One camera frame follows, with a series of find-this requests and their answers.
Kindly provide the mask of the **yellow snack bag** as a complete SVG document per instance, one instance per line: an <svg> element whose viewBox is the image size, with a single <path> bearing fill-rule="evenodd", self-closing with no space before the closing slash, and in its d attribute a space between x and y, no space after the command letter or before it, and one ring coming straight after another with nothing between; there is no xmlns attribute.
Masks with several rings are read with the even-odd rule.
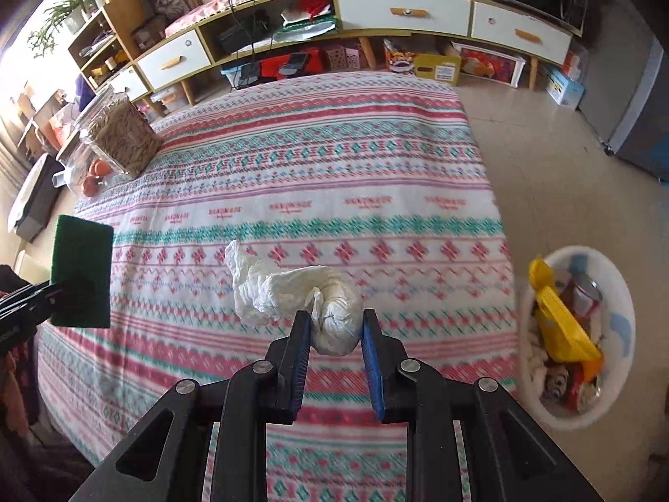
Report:
<svg viewBox="0 0 669 502"><path fill-rule="evenodd" d="M541 256L529 263L529 285L534 290L539 309L536 319L549 357L562 364L602 359L602 352L558 296L552 267Z"/></svg>

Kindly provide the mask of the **patterned pink green tablecloth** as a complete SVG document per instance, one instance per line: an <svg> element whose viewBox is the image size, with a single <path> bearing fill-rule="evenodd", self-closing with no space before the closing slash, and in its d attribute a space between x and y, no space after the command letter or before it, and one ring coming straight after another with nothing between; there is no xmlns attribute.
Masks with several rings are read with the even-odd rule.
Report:
<svg viewBox="0 0 669 502"><path fill-rule="evenodd" d="M226 248L330 265L441 374L515 385L510 252L462 101L434 80L342 73L229 93L154 126L140 177L81 200L111 225L111 325L41 327L46 409L98 464L178 379L225 379L289 329L236 315Z"/></svg>

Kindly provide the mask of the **green potted plant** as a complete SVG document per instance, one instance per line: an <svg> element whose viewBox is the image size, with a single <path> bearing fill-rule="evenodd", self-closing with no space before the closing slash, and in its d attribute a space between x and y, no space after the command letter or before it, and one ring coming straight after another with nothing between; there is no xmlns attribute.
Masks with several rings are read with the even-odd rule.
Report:
<svg viewBox="0 0 669 502"><path fill-rule="evenodd" d="M34 58L44 57L56 46L54 37L64 26L66 19L77 9L82 9L87 0L59 0L45 12L44 23L30 33L27 39Z"/></svg>

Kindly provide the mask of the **white blue cardboard box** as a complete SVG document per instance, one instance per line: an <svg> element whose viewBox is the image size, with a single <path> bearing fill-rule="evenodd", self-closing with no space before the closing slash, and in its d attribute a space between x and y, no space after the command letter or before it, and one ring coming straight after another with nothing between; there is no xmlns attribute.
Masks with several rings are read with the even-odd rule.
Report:
<svg viewBox="0 0 669 502"><path fill-rule="evenodd" d="M576 110L583 99L584 86L551 65L542 65L541 73L543 87L552 101L561 107Z"/></svg>

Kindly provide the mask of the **silver refrigerator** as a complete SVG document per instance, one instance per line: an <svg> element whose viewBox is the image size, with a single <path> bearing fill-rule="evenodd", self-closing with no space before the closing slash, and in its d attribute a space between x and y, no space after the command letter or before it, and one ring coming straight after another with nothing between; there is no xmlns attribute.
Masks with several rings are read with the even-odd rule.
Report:
<svg viewBox="0 0 669 502"><path fill-rule="evenodd" d="M629 17L602 22L588 49L580 112L604 153L668 181L668 52Z"/></svg>

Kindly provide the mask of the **white tissue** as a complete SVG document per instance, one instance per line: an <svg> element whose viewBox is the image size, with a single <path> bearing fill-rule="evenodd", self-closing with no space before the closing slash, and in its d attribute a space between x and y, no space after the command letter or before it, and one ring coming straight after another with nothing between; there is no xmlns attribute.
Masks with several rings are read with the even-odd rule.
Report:
<svg viewBox="0 0 669 502"><path fill-rule="evenodd" d="M311 315L311 345L325 356L346 356L363 332L363 299L347 274L325 265L282 269L250 255L233 240L225 248L236 315L254 324Z"/></svg>

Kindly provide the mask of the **wooden side shelf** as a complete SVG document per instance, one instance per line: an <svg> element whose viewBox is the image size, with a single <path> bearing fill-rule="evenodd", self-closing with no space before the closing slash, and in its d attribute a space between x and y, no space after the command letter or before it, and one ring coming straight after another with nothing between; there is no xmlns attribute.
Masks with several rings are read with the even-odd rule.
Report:
<svg viewBox="0 0 669 502"><path fill-rule="evenodd" d="M151 93L140 71L140 57L164 40L167 19L146 0L111 0L75 34L68 52L94 93L111 84L130 100Z"/></svg>

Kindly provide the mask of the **orange peel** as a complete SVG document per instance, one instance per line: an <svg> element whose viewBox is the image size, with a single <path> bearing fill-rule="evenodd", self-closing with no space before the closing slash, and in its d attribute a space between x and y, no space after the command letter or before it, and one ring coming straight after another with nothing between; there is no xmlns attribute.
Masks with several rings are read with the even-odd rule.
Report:
<svg viewBox="0 0 669 502"><path fill-rule="evenodd" d="M603 358L600 357L594 360L584 360L580 363L580 368L583 371L583 382L593 382L601 372L603 366Z"/></svg>

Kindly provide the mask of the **red cartoon drink can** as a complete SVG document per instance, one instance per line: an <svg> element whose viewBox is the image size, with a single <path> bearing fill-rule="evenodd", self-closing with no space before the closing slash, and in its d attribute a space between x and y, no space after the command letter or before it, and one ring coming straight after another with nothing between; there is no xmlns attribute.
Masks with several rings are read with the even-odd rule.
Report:
<svg viewBox="0 0 669 502"><path fill-rule="evenodd" d="M585 381L582 365L556 365L548 368L542 398L564 408L583 414L600 399L599 379Z"/></svg>

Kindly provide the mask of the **green yellow scrub sponge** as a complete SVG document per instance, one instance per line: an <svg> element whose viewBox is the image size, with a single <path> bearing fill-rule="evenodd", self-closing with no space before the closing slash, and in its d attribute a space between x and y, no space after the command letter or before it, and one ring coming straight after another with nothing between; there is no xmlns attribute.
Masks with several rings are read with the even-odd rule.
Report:
<svg viewBox="0 0 669 502"><path fill-rule="evenodd" d="M59 216L50 280L64 293L51 316L54 326L110 328L112 246L111 225Z"/></svg>

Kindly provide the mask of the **white wooden TV cabinet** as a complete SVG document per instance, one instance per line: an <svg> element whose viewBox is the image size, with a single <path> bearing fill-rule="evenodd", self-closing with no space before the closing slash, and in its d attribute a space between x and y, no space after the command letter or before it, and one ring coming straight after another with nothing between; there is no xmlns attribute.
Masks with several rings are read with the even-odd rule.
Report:
<svg viewBox="0 0 669 502"><path fill-rule="evenodd" d="M233 19L260 10L277 13L299 0L213 0L187 15L184 26L147 50L137 48L132 27L123 23L129 16L124 3L137 1L115 0L104 9L129 58L128 65L108 82L132 100L146 99L162 88L228 62L285 48L285 42L271 38L246 40L240 48L229 51L218 45L217 35ZM529 57L533 68L540 62L561 65L573 38L572 32L540 16L493 0L329 1L336 25L321 38L357 38L370 66L376 64L371 46L376 36L430 34L490 44Z"/></svg>

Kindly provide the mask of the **red tin can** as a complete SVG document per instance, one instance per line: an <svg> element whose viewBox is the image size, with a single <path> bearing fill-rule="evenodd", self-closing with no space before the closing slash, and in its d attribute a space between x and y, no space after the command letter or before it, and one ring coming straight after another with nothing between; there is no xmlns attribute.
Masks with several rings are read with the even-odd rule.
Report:
<svg viewBox="0 0 669 502"><path fill-rule="evenodd" d="M574 273L559 297L580 324L590 321L603 300L600 286L585 273Z"/></svg>

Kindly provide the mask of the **clear jar of sticks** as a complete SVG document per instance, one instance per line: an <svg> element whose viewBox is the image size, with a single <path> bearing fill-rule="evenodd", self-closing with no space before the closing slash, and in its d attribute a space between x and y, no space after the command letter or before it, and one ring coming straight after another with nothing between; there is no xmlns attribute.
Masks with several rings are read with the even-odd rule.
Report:
<svg viewBox="0 0 669 502"><path fill-rule="evenodd" d="M79 139L113 169L137 178L158 153L162 138L125 92L102 88L75 123Z"/></svg>

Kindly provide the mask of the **white framed red box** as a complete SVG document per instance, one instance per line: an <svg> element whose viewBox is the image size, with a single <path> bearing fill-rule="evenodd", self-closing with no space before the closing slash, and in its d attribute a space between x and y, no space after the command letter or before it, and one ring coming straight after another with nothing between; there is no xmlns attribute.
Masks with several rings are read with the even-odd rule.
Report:
<svg viewBox="0 0 669 502"><path fill-rule="evenodd" d="M451 46L459 54L460 71L465 75L518 88L527 64L524 57L464 43L452 42Z"/></svg>

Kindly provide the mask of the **yellow cardboard box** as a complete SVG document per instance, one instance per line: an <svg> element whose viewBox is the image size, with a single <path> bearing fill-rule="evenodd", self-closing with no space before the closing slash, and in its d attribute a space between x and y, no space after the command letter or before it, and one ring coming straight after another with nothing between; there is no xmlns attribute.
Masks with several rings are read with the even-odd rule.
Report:
<svg viewBox="0 0 669 502"><path fill-rule="evenodd" d="M462 58L449 41L435 38L384 38L384 55L391 73L411 75L456 85Z"/></svg>

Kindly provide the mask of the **white round trash basin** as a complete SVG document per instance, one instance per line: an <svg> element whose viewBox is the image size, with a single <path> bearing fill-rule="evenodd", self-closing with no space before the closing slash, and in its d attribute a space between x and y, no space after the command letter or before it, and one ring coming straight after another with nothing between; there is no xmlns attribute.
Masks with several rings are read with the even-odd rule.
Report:
<svg viewBox="0 0 669 502"><path fill-rule="evenodd" d="M545 257L559 288L571 275L583 273L598 284L603 304L593 312L593 339L603 352L603 367L594 380L592 405L582 411L570 410L565 403L551 402L539 393L537 372L541 345L540 331L532 318L535 292L527 286L519 301L519 390L525 408L540 423L555 430L580 430L597 422L621 395L634 361L635 312L627 283L616 265L593 248L568 246Z"/></svg>

